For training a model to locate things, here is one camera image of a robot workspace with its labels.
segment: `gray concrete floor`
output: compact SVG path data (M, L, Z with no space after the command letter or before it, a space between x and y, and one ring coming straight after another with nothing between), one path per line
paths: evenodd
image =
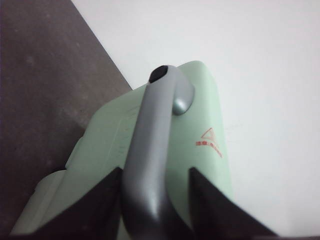
M64 166L93 113L131 89L70 0L6 0L0 9L6 235L37 182Z

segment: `gray handle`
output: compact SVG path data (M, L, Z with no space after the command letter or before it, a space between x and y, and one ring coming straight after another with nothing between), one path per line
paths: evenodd
M185 113L194 94L177 67L161 66L150 76L122 176L122 216L133 239L193 239L168 197L165 176L172 113Z

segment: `pale green plastic housing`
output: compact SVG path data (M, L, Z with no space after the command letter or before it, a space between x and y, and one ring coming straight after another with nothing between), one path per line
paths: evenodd
M190 226L189 168L196 167L229 198L232 189L217 85L200 61L179 68L194 85L195 95L186 113L172 116L166 186L175 209ZM37 184L12 235L36 231L114 168L124 167L145 87L108 102L93 115L65 165L66 170L54 172ZM122 221L117 239L129 239Z

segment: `white background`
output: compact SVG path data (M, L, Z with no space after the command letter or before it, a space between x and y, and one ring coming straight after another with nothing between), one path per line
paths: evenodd
M320 235L320 1L73 0L130 86L163 64L216 79L234 201Z

